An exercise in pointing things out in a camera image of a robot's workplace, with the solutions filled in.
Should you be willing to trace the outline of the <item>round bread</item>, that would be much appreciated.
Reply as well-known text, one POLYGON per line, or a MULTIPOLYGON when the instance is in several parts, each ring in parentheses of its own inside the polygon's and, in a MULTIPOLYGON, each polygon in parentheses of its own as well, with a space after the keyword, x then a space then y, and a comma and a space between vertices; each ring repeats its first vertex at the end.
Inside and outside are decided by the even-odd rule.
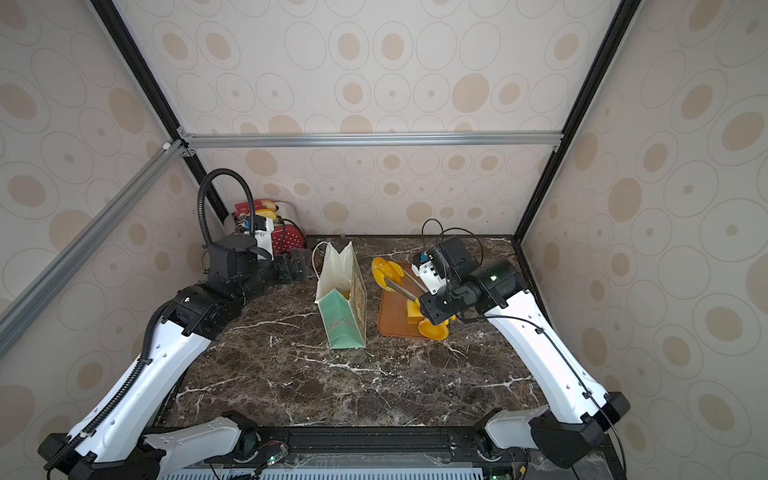
POLYGON ((417 328, 419 333, 430 340, 444 341, 450 335, 449 330, 450 321, 446 320, 439 325, 433 325, 428 319, 423 319, 419 322, 417 328))

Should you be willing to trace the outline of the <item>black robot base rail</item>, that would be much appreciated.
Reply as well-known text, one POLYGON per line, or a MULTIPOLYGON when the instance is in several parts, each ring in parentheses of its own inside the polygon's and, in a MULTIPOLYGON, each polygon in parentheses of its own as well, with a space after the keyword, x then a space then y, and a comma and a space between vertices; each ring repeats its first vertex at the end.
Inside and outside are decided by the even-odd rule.
POLYGON ((162 479, 523 479, 525 447, 495 447, 475 427, 247 426, 231 450, 199 445, 181 457, 182 431, 148 445, 171 455, 162 479))

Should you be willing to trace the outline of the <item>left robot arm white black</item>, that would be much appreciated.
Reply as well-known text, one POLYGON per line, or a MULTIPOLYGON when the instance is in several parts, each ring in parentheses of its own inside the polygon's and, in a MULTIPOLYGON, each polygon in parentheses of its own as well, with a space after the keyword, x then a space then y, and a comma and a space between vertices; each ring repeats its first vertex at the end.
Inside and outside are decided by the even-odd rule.
POLYGON ((150 316, 139 355, 99 404, 38 448, 44 470, 70 479, 158 479, 182 467, 181 450, 149 440, 146 426, 191 363, 253 300, 309 276, 306 248, 273 255, 271 237, 228 235, 206 245, 205 280, 150 316))

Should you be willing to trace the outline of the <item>square toast bread piece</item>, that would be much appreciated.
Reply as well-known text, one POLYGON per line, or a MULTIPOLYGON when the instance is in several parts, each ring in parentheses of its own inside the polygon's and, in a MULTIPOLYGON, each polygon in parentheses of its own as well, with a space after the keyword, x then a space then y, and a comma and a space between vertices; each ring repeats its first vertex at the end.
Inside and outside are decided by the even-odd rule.
POLYGON ((407 323, 409 325, 418 325, 424 320, 424 316, 421 313, 420 304, 418 300, 408 300, 406 302, 407 323))

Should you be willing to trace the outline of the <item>paper bag green white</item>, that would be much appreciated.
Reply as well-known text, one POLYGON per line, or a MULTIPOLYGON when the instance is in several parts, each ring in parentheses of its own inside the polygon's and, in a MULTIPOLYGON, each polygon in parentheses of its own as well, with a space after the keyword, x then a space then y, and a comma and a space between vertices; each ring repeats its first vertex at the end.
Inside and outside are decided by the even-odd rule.
POLYGON ((365 312, 367 291, 353 244, 338 251, 329 241, 320 242, 313 252, 323 248, 322 269, 312 260, 318 283, 317 305, 331 350, 366 347, 365 312))

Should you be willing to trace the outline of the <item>oval bread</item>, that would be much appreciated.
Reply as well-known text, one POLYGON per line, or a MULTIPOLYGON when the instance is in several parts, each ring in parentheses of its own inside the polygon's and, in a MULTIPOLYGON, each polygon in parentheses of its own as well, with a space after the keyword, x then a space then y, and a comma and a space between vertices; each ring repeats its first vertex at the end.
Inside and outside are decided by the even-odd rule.
POLYGON ((398 263, 376 257, 372 260, 371 270, 376 284, 383 290, 399 292, 402 288, 405 272, 398 263))

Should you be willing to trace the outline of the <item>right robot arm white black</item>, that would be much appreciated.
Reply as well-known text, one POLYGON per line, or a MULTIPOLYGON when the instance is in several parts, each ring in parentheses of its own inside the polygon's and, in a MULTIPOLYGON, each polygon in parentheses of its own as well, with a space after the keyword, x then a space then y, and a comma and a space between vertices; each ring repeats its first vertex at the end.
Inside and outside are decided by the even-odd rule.
POLYGON ((536 409, 493 414, 482 426, 486 437, 496 450, 533 448, 560 468, 574 466, 628 412, 628 400, 586 372, 510 262, 466 264, 468 271, 426 254, 414 259, 412 271, 427 288, 419 299, 422 314, 439 325, 475 309, 514 348, 546 398, 536 409))

